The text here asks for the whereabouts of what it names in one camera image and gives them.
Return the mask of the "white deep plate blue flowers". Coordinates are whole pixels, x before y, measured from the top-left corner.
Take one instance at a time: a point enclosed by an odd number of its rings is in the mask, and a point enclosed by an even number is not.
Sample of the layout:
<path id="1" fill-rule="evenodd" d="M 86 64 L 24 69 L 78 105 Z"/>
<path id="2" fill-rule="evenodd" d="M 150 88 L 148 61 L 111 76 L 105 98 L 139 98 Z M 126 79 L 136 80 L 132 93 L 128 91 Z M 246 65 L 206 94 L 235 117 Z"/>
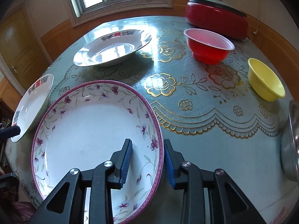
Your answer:
<path id="1" fill-rule="evenodd" d="M 82 47 L 73 58 L 78 67 L 107 67 L 127 60 L 152 39 L 144 30 L 127 29 L 101 36 Z"/>

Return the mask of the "red plastic bowl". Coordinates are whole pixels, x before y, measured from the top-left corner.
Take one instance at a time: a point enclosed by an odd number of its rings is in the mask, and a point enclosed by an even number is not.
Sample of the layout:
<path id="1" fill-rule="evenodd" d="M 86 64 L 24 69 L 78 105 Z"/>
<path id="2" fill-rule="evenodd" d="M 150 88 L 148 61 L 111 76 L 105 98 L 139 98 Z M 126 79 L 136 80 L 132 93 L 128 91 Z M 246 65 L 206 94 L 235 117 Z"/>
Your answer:
<path id="1" fill-rule="evenodd" d="M 229 39 L 209 30 L 189 28 L 184 35 L 193 57 L 204 64 L 216 65 L 235 49 Z"/>

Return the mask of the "red electric cooking pot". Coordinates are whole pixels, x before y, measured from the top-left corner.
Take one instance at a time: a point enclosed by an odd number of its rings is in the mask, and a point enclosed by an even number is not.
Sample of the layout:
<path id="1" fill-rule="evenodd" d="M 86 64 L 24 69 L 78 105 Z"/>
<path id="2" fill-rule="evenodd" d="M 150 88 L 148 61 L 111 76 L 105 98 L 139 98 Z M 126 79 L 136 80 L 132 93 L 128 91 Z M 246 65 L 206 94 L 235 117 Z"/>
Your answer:
<path id="1" fill-rule="evenodd" d="M 223 0 L 189 0 L 185 18 L 194 26 L 228 38 L 247 38 L 247 15 Z"/>

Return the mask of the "yellow plastic bowl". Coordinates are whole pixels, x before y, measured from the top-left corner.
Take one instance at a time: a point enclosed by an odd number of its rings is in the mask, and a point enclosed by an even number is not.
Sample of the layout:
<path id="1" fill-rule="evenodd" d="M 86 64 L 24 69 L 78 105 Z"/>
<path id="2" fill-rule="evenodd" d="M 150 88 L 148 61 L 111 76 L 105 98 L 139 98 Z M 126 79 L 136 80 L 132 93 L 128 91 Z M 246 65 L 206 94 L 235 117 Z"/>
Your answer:
<path id="1" fill-rule="evenodd" d="M 249 66 L 248 81 L 262 99 L 273 102 L 285 97 L 285 88 L 270 67 L 256 58 L 249 58 L 247 62 Z"/>

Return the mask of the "purple-rimmed floral plate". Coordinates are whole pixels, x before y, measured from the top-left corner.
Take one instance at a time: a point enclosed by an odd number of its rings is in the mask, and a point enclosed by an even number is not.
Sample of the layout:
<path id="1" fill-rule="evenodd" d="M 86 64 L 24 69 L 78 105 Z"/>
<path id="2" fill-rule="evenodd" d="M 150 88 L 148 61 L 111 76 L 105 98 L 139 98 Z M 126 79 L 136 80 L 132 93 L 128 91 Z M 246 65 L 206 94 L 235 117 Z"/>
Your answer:
<path id="1" fill-rule="evenodd" d="M 132 141 L 124 186 L 112 190 L 114 223 L 129 223 L 147 207 L 164 161 L 162 132 L 145 97 L 112 80 L 83 83 L 60 96 L 37 127 L 31 149 L 36 189 L 45 199 L 72 168 L 95 168 Z"/>

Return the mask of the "stainless steel bowl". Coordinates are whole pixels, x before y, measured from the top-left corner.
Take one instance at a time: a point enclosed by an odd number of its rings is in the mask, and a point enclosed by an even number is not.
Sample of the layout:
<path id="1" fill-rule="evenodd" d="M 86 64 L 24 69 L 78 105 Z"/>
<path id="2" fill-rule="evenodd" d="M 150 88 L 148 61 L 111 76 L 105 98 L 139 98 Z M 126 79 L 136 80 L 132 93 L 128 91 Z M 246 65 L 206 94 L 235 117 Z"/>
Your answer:
<path id="1" fill-rule="evenodd" d="M 284 175 L 298 183 L 298 103 L 289 103 L 289 116 L 284 124 L 281 144 L 281 164 Z"/>

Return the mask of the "wooden door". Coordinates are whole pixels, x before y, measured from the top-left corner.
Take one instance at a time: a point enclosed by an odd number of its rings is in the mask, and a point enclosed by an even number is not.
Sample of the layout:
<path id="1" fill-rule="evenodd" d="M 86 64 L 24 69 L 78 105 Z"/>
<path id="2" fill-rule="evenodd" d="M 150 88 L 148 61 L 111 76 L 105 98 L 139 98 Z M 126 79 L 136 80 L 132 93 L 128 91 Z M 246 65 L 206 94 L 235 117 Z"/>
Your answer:
<path id="1" fill-rule="evenodd" d="M 21 94 L 52 64 L 25 2 L 1 21 L 1 73 Z"/>

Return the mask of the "small white plate red motif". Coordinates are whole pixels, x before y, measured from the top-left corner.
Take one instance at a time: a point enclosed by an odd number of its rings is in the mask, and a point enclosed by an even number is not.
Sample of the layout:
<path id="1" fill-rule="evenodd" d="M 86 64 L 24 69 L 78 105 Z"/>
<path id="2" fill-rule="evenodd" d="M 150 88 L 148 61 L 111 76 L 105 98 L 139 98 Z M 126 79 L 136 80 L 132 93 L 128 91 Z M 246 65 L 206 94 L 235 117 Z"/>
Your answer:
<path id="1" fill-rule="evenodd" d="M 52 74 L 46 74 L 33 83 L 20 100 L 13 116 L 12 126 L 20 127 L 20 134 L 11 137 L 18 142 L 28 131 L 33 130 L 43 117 L 54 82 Z"/>

